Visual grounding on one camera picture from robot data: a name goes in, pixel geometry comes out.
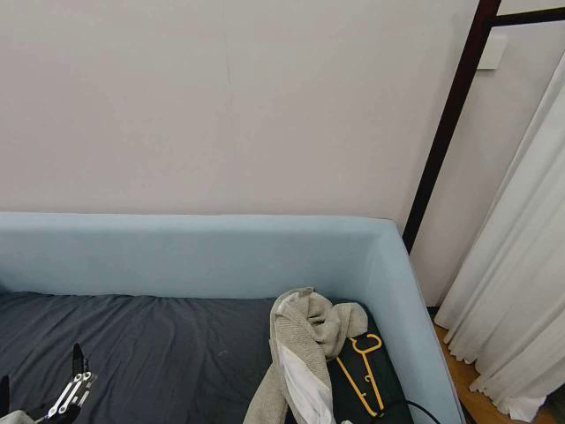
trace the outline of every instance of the black metal pole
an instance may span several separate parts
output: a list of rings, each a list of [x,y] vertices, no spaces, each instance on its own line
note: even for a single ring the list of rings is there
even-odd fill
[[[539,24],[541,22],[554,22],[556,20],[565,20],[565,7],[545,9],[544,11],[525,11],[524,13],[500,15],[493,19],[493,27]]]
[[[433,138],[432,148],[427,157],[426,166],[420,179],[416,196],[404,227],[403,241],[408,253],[414,246],[420,224],[424,218],[427,204],[432,196],[433,186],[437,180],[441,165],[448,152],[449,142],[461,116],[465,99],[471,88],[478,61],[483,54],[486,40],[491,32],[492,22],[501,4],[501,0],[479,0],[475,18],[471,24],[465,47],[456,75],[453,78],[449,96],[441,114],[440,123]]]

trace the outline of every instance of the wrinkled fabric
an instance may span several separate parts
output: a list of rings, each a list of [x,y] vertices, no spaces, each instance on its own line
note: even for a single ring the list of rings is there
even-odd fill
[[[367,330],[357,303],[332,303],[304,288],[280,296],[270,314],[269,367],[244,424],[282,424],[288,407],[298,424],[334,424],[326,362],[342,350],[346,337]]]

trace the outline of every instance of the dark green fabric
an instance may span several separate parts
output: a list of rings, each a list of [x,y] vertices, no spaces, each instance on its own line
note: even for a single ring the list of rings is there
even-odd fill
[[[332,300],[333,303],[341,303],[343,301],[347,300]],[[373,317],[369,311],[366,310],[366,312],[369,317],[368,333],[373,333],[380,337],[379,329]],[[356,337],[356,339],[358,340],[358,347],[360,349],[366,349],[374,345],[374,340],[367,339],[366,335]],[[339,357],[359,389],[366,393],[367,403],[376,411],[378,403],[373,394],[373,387],[369,382],[365,381],[365,363],[361,355],[353,350],[351,341],[347,340],[345,342]],[[371,365],[375,381],[377,382],[377,388],[379,389],[380,397],[385,408],[392,401],[404,399],[402,386],[398,381],[395,369],[387,353],[386,341],[382,340],[382,347],[377,351],[368,353],[367,358]],[[413,422],[407,405],[396,405],[385,413],[382,418],[373,419],[363,407],[363,404],[361,404],[355,390],[351,387],[336,360],[332,360],[328,363],[328,370],[332,381],[334,416],[337,423],[343,420],[349,420],[353,424],[368,424],[372,422],[382,424],[410,424]],[[291,413],[288,414],[286,424],[296,424],[296,421],[291,415]]]

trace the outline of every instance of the clothes hanger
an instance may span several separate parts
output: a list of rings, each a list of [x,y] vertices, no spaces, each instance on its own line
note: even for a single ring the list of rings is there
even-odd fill
[[[361,390],[359,390],[359,387],[355,384],[355,381],[351,377],[351,374],[349,373],[349,371],[347,370],[347,368],[343,364],[342,360],[340,360],[339,356],[336,359],[337,359],[337,363],[342,368],[343,373],[345,374],[345,376],[347,377],[347,380],[350,382],[351,386],[353,387],[353,389],[357,393],[359,400],[361,400],[361,403],[363,404],[363,406],[365,407],[367,412],[372,417],[376,417],[377,415],[379,415],[379,412],[381,412],[385,409],[385,406],[384,406],[384,404],[382,404],[382,399],[380,398],[379,389],[377,388],[377,382],[374,379],[373,371],[371,369],[371,366],[369,365],[369,360],[367,359],[367,354],[380,349],[380,347],[382,346],[382,341],[380,340],[380,338],[378,336],[376,336],[374,334],[367,334],[367,338],[373,338],[377,341],[377,343],[374,346],[371,346],[367,349],[359,349],[357,347],[357,340],[356,339],[350,338],[350,341],[351,341],[351,345],[353,346],[353,350],[355,352],[357,352],[358,354],[360,354],[361,357],[363,358],[363,362],[365,362],[365,368],[366,368],[366,371],[367,371],[367,374],[365,376],[365,381],[370,382],[371,385],[373,386],[374,396],[376,396],[377,403],[379,404],[379,411],[378,412],[375,412],[371,408],[371,406],[367,403],[367,401],[365,399],[367,394],[365,392],[362,392]]]

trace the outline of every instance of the mattress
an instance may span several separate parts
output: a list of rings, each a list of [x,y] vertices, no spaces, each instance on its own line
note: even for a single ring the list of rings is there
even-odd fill
[[[71,377],[72,346],[80,343],[98,380],[79,424],[242,422],[271,362],[273,301],[1,295],[0,375],[11,377],[11,409],[56,398]],[[386,349],[376,353],[386,404],[403,394]],[[338,422],[355,413],[355,424],[369,422],[341,369],[329,369]],[[381,422],[411,417],[401,406]]]

